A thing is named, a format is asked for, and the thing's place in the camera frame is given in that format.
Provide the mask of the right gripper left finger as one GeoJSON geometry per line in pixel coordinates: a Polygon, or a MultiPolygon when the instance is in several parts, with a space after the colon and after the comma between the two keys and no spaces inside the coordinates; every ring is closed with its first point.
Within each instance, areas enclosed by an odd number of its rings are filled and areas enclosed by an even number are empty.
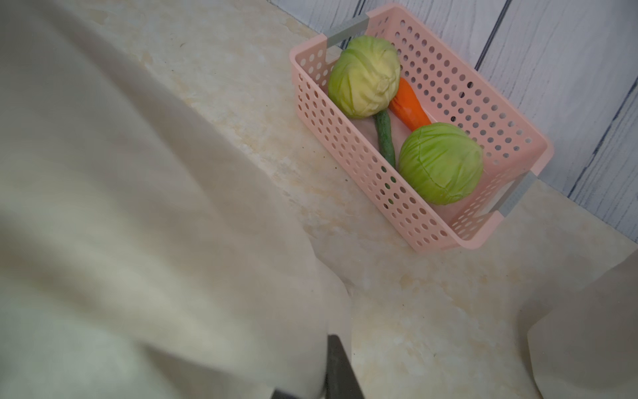
{"type": "Polygon", "coordinates": [[[275,390],[272,393],[271,399],[297,399],[297,397],[287,392],[275,390]]]}

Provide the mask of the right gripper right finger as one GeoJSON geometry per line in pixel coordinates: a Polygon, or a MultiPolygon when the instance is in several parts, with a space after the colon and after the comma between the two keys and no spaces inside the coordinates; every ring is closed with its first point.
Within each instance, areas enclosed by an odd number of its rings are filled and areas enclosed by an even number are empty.
{"type": "Polygon", "coordinates": [[[364,398],[341,339],[335,334],[329,335],[327,338],[325,399],[364,398]]]}

